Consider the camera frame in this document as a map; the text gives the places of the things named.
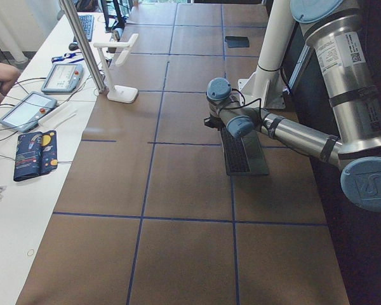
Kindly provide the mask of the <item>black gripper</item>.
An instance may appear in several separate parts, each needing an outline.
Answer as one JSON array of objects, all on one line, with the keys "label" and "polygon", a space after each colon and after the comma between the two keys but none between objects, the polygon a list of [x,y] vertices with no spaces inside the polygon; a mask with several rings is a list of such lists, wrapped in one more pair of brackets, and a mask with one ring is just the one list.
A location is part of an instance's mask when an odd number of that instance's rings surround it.
[{"label": "black gripper", "polygon": [[224,127],[224,124],[220,118],[212,116],[210,116],[209,118],[204,118],[204,125],[217,130],[221,130]]}]

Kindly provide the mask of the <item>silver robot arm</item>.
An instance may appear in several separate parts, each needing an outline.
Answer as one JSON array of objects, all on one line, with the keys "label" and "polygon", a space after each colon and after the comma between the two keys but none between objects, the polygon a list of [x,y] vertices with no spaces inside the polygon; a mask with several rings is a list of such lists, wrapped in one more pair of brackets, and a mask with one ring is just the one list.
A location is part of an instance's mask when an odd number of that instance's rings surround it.
[{"label": "silver robot arm", "polygon": [[204,123],[229,175],[267,174],[257,133],[340,170],[357,207],[381,212],[381,108],[366,63],[363,1],[271,1],[256,71],[207,86]]}]

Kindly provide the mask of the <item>person forearm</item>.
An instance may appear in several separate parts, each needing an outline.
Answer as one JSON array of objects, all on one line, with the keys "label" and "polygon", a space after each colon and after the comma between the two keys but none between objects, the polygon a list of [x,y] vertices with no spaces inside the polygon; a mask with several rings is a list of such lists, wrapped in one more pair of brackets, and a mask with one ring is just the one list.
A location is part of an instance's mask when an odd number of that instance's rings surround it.
[{"label": "person forearm", "polygon": [[21,72],[16,67],[0,63],[0,104],[20,75]]}]

